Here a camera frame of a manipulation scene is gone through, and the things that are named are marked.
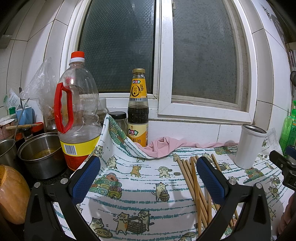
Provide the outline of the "person right hand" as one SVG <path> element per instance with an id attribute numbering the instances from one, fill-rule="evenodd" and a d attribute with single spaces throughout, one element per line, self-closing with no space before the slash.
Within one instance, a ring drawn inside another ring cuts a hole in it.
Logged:
<path id="1" fill-rule="evenodd" d="M 278 235 L 282 234 L 282 232 L 284 231 L 284 229 L 287 227 L 287 225 L 289 224 L 289 222 L 291 220 L 291 216 L 292 216 L 291 208 L 292 208 L 292 204 L 294 201 L 294 195 L 295 194 L 293 194 L 289 198 L 288 205 L 286 206 L 285 211 L 284 211 L 283 215 L 281 216 L 280 224 L 277 229 Z"/>

